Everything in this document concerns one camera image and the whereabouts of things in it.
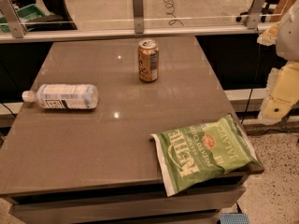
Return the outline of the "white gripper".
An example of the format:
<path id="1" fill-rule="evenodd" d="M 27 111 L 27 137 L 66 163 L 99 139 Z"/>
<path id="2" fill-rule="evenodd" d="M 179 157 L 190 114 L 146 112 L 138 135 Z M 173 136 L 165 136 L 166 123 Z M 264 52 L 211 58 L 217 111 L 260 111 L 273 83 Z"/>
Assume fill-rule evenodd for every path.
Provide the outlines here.
<path id="1" fill-rule="evenodd" d="M 288 61 L 282 68 L 272 68 L 259 120 L 282 120 L 299 101 L 299 0 L 257 38 L 264 46 L 276 44 L 276 53 Z"/>

